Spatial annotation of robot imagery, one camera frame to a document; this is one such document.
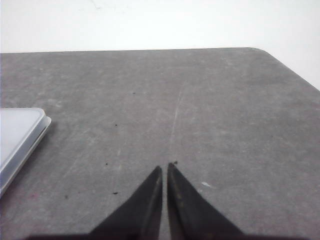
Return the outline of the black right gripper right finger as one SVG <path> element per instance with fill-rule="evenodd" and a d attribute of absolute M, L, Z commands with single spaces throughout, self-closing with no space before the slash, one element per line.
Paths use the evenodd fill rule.
<path fill-rule="evenodd" d="M 173 240 L 222 240 L 245 236 L 198 193 L 173 163 L 167 168 L 167 208 Z"/>

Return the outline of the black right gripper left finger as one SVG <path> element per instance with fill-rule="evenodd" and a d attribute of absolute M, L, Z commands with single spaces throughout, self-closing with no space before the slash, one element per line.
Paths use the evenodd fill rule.
<path fill-rule="evenodd" d="M 162 205 L 163 173 L 157 166 L 131 197 L 89 235 L 101 240 L 157 240 Z"/>

